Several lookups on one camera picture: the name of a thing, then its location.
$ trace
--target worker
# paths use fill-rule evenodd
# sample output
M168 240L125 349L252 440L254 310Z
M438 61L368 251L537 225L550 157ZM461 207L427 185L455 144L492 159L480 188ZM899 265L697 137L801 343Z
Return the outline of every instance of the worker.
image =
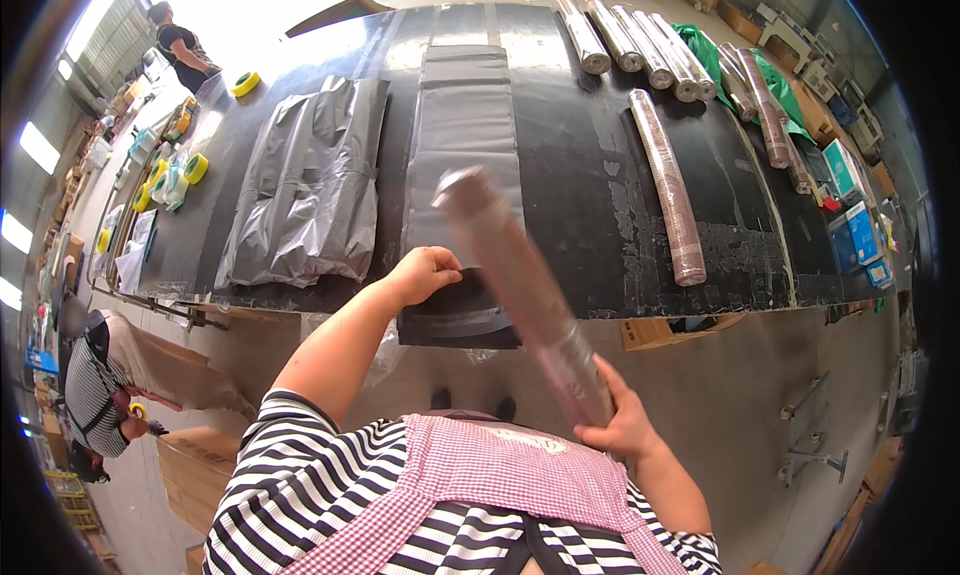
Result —
M461 269L415 248L294 352L243 437L203 571L719 573L700 489L599 357L616 412L574 429L586 445L450 411L341 432L390 319Z
M68 297L54 327L72 340L61 394L70 429L70 462L90 483L109 481L104 457L117 458L138 437L167 430L130 414L131 396L175 411L219 408L256 418L254 406L207 357L141 331L118 313L93 311Z
M174 25L170 4L154 4L148 14L156 25L156 48L174 65L180 84L196 95L204 81L220 73L220 67L213 64L192 31Z

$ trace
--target black t-shirt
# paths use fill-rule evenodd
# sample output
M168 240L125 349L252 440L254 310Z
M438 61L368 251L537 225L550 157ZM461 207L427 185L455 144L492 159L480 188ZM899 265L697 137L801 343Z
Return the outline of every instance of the black t-shirt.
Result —
M192 93L196 94L197 90L201 85L204 84L204 81L206 81L208 77L202 71L198 71L197 69L189 67L177 60L177 56L170 50L170 48L178 39L182 39L183 45L186 46L186 49L189 50L190 53L193 53L193 55L197 56L200 60L211 65L213 63L210 62L207 53L204 52L203 47L201 47L197 36L194 35L189 29L177 27L176 25L164 25L156 32L157 48L163 53L164 57L170 62L170 64L174 65L176 78L179 79L179 82L181 85L183 85L183 87L186 87Z

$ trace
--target green plastic bag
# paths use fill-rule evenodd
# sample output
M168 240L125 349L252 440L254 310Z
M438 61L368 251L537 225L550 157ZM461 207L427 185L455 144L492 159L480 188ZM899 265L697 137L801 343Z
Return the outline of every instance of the green plastic bag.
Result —
M697 57L697 60L706 69L706 73L716 83L717 98L724 102L727 108L735 110L734 105L723 91L723 85L720 84L720 56L716 46L704 37L700 29L693 25L670 25L670 27L677 31L679 38L686 43L690 52ZM804 113L800 112L800 105L797 103L797 97L793 95L793 90L790 89L790 84L780 74L780 71L763 59L760 50L752 48L750 51L756 58L756 64L760 67L763 80L766 81L770 93L780 102L783 111L790 117L790 122L786 125L787 132L802 135L810 140L811 144L816 144L804 128ZM759 125L761 120L759 118L753 119L753 123Z

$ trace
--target hand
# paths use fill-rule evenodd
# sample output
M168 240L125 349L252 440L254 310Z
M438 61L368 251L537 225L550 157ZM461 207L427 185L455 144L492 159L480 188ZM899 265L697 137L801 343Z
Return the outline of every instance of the hand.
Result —
M158 420L148 420L147 425L150 426L150 435L152 436L163 436L170 433Z
M610 363L593 355L593 361L606 381L616 413L604 427L577 425L573 433L590 447L619 456L639 459L648 454L660 442L660 436L650 424L641 398L627 387L623 377Z
M463 266L445 247L415 247L383 278L403 306L426 301L439 288L463 280Z

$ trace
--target shoe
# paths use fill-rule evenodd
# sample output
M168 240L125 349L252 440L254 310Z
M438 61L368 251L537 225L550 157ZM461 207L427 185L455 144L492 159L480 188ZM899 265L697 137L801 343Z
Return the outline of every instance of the shoe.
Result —
M430 395L431 411L448 411L453 408L453 398L447 388L437 389Z
M517 402L510 396L503 398L496 405L496 412L493 413L493 416L510 423L514 422L514 417L517 416Z

